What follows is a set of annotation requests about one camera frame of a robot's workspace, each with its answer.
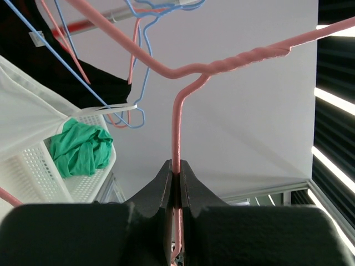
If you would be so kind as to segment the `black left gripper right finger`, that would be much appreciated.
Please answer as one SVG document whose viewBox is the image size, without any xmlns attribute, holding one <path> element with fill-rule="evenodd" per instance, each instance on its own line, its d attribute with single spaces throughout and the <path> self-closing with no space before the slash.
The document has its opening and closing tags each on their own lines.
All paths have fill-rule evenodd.
<svg viewBox="0 0 355 266">
<path fill-rule="evenodd" d="M 313 206 L 231 206 L 180 163 L 185 265 L 351 265 L 331 219 Z"/>
</svg>

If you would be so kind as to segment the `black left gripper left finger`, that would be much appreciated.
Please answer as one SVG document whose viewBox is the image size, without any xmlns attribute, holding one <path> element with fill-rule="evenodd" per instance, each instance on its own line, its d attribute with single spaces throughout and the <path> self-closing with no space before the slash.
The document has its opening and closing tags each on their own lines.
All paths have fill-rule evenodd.
<svg viewBox="0 0 355 266">
<path fill-rule="evenodd" d="M 2 265 L 169 265 L 171 161 L 124 203 L 24 204 L 1 223 Z"/>
</svg>

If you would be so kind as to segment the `green tank top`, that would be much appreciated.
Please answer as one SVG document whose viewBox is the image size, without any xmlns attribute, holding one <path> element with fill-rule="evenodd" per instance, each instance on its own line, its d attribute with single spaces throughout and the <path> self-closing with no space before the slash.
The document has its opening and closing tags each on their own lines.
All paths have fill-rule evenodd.
<svg viewBox="0 0 355 266">
<path fill-rule="evenodd" d="M 110 162 L 113 138 L 101 126 L 69 119 L 50 138 L 49 153 L 62 178 L 92 176 Z"/>
</svg>

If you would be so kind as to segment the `white tank top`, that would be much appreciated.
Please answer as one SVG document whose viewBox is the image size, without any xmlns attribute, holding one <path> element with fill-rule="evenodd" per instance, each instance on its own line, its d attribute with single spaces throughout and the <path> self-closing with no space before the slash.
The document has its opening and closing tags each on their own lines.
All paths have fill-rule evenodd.
<svg viewBox="0 0 355 266">
<path fill-rule="evenodd" d="M 80 109 L 1 57 L 1 161 L 55 135 L 70 118 L 136 107 L 115 104 Z"/>
</svg>

